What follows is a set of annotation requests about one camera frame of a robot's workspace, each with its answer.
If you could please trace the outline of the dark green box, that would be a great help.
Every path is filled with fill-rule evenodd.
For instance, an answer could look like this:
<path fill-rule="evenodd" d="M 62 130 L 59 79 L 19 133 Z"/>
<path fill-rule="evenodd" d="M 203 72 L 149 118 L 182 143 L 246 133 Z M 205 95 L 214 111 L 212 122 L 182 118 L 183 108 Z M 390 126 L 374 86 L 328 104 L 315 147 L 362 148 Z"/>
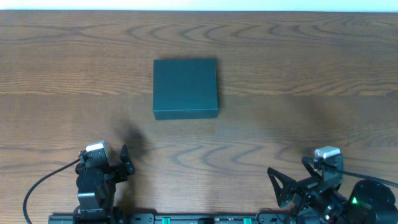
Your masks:
<path fill-rule="evenodd" d="M 215 59 L 154 60 L 153 75 L 152 110 L 156 120 L 218 116 Z"/>

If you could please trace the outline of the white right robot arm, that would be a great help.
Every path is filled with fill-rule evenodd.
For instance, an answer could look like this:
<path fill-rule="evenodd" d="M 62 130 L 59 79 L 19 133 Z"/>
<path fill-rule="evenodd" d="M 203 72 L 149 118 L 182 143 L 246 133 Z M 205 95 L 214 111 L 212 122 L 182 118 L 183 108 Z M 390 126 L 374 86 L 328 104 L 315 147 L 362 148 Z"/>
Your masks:
<path fill-rule="evenodd" d="M 278 206 L 294 203 L 284 223 L 397 223 L 396 198 L 389 187 L 378 181 L 358 181 L 346 198 L 338 192 L 340 182 L 327 182 L 315 171 L 301 181 L 273 168 L 268 168 L 267 174 Z"/>

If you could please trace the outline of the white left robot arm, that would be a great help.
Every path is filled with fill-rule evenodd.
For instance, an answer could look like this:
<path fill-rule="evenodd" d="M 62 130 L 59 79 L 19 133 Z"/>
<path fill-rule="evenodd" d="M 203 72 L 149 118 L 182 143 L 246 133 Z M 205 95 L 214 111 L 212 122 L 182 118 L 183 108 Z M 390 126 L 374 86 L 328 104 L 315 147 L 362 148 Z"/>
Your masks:
<path fill-rule="evenodd" d="M 111 165 L 108 161 L 108 148 L 105 142 L 90 144 L 78 156 L 75 168 L 78 174 L 78 200 L 82 220 L 109 220 L 113 213 L 116 184 L 127 181 L 135 173 L 129 151 L 123 145 L 120 162 Z"/>

